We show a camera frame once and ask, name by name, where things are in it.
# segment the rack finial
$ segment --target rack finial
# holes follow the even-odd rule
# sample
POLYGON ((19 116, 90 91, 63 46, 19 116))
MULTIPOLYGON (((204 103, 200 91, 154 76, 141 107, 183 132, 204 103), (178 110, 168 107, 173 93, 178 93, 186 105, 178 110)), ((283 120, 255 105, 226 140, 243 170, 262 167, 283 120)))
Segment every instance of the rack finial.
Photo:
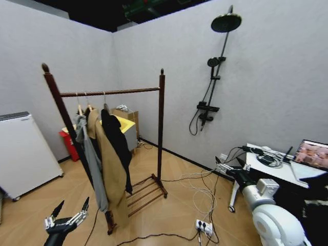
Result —
POLYGON ((49 67, 47 64, 42 63, 42 69, 45 73, 50 73, 49 67))

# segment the red bin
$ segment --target red bin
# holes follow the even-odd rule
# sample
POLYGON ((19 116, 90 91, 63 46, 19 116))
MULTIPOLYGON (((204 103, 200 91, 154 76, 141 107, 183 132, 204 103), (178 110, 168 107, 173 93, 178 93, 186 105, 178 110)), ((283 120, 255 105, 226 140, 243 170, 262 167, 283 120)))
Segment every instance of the red bin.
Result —
POLYGON ((64 131, 59 132, 59 134, 60 134, 60 136, 63 137, 64 143, 65 143, 66 148, 67 148, 67 151, 71 155, 72 160, 73 161, 79 160, 79 156, 77 154, 76 148, 75 148, 75 146, 73 144, 73 141, 71 139, 70 134, 68 134, 68 133, 66 133, 64 131))

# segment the laminate floor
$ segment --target laminate floor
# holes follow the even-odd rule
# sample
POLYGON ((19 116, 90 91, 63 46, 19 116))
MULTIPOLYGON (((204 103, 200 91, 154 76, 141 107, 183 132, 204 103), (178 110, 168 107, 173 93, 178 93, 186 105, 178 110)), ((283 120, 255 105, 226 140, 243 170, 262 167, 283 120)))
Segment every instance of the laminate floor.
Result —
MULTIPOLYGON (((182 160, 167 152, 163 152, 162 179, 178 179, 181 174, 200 172, 202 169, 182 160)), ((64 245, 83 246, 91 232, 97 207, 95 195, 81 163, 67 160, 60 164, 65 172, 63 178, 57 178, 34 191, 24 195, 17 202, 4 199, 2 224, 0 225, 0 245, 43 245, 47 239, 44 230, 43 219, 49 216, 52 210, 64 199, 64 206, 59 214, 60 217, 75 215, 87 196, 90 197, 89 217, 72 233, 70 233, 64 245)), ((157 171, 157 148, 138 148, 134 154, 130 174, 132 183, 136 183, 151 173, 157 171)), ((204 178, 210 188, 214 187, 216 175, 211 174, 204 178)), ((158 233, 174 233, 192 238, 196 234, 195 221, 203 219, 206 214, 202 213, 209 209, 211 201, 209 197, 201 192, 195 194, 195 189, 184 186, 204 188, 201 179, 187 179, 178 182, 163 182, 168 191, 167 199, 160 197, 132 217, 130 223, 125 227, 117 227, 111 236, 107 235, 107 224, 102 212, 98 213, 94 231, 88 242, 91 245, 117 245, 122 241, 132 240, 137 236, 147 236, 158 233)), ((153 189, 152 186, 136 194, 137 199, 143 193, 153 189)), ((228 246, 256 246, 261 245, 259 236, 252 222, 251 213, 239 193, 235 204, 236 213, 228 211, 228 203, 232 183, 219 177, 216 185, 217 206, 213 212, 213 220, 216 232, 219 236, 218 245, 228 246)), ((131 209, 140 205, 136 202, 131 209)), ((207 239, 203 236, 203 245, 207 239)), ((198 245, 197 238, 186 241, 178 237, 150 237, 139 239, 125 245, 198 245)))

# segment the ceiling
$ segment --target ceiling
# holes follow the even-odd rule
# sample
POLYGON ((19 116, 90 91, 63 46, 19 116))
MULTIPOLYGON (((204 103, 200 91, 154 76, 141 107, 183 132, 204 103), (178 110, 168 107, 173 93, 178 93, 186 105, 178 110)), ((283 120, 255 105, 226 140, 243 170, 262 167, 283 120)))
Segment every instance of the ceiling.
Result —
POLYGON ((35 0, 68 12, 71 20, 116 32, 128 22, 143 23, 209 0, 35 0))

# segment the gray hoodie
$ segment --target gray hoodie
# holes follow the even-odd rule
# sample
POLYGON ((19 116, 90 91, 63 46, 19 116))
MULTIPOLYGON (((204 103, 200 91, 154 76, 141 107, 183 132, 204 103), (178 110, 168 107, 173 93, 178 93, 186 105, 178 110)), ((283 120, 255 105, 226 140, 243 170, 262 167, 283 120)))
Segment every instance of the gray hoodie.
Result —
POLYGON ((99 160, 96 151, 92 146, 91 140, 88 137, 86 117, 84 115, 78 115, 75 118, 75 122, 77 135, 76 141, 82 144, 86 159, 88 161, 98 208, 100 211, 105 213, 108 209, 108 200, 101 174, 101 161, 99 160))

